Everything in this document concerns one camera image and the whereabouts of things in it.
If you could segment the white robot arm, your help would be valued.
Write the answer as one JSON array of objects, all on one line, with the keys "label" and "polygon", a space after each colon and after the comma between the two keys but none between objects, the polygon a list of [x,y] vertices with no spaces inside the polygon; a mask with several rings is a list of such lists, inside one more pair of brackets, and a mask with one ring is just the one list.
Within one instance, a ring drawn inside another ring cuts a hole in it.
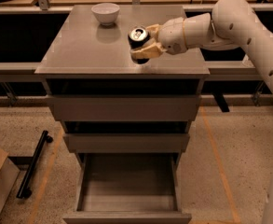
[{"label": "white robot arm", "polygon": [[211,13],[134,27],[128,38],[131,59],[138,64],[165,52],[240,47],[273,93],[273,33],[245,0],[219,0]]}]

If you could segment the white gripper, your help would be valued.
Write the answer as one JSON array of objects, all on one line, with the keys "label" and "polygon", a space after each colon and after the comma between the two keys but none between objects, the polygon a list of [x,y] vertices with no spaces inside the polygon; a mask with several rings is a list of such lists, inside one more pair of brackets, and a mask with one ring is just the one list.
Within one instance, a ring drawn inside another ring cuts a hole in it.
[{"label": "white gripper", "polygon": [[184,18],[171,19],[163,25],[153,24],[147,26],[146,30],[152,39],[145,42],[143,46],[130,51],[133,59],[153,59],[161,56],[164,52],[176,55],[187,51]]}]

